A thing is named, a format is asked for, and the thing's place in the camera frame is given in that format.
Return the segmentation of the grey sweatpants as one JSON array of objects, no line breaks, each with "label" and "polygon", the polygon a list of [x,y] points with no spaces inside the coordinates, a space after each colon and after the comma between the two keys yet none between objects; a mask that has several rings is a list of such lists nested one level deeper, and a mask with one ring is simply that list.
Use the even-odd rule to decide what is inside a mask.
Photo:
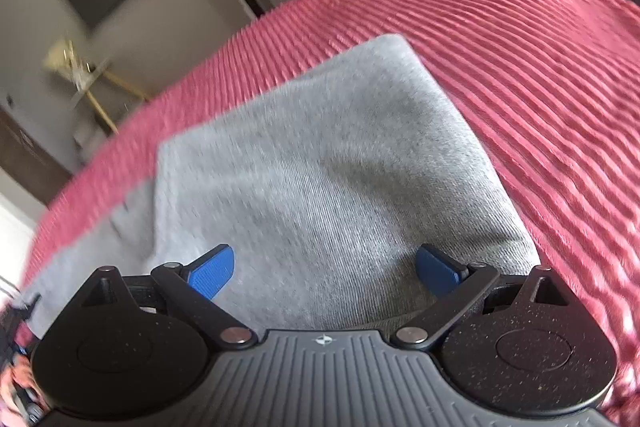
[{"label": "grey sweatpants", "polygon": [[26,287],[42,336],[101,265],[149,273],[220,244],[216,303],[255,331],[381,329],[426,309],[430,244],[521,275],[533,239],[474,132],[404,37],[345,51],[160,144],[156,173]]}]

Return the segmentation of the pink ribbed bed blanket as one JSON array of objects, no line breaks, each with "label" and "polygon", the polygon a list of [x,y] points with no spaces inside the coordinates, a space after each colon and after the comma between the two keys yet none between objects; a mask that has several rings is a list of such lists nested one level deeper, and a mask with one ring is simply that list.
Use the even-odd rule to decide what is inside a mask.
[{"label": "pink ribbed bed blanket", "polygon": [[41,219],[31,281],[149,180],[163,139],[384,34],[486,145],[538,251],[610,337],[605,414],[639,421],[639,9],[629,0],[292,0],[141,109]]}]

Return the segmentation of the yellow-legged side table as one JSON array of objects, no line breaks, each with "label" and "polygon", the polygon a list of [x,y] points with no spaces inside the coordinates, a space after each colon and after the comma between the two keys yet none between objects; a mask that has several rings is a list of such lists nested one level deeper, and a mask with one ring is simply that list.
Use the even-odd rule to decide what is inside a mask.
[{"label": "yellow-legged side table", "polygon": [[142,103],[148,103],[152,98],[140,88],[111,72],[107,61],[99,65],[86,61],[77,53],[73,41],[66,37],[58,38],[50,46],[42,64],[47,72],[52,72],[55,76],[68,81],[76,89],[72,98],[73,107],[76,107],[82,98],[86,98],[93,112],[98,116],[99,122],[105,124],[112,133],[118,133],[117,124],[91,92],[92,86],[98,80],[106,80]]}]

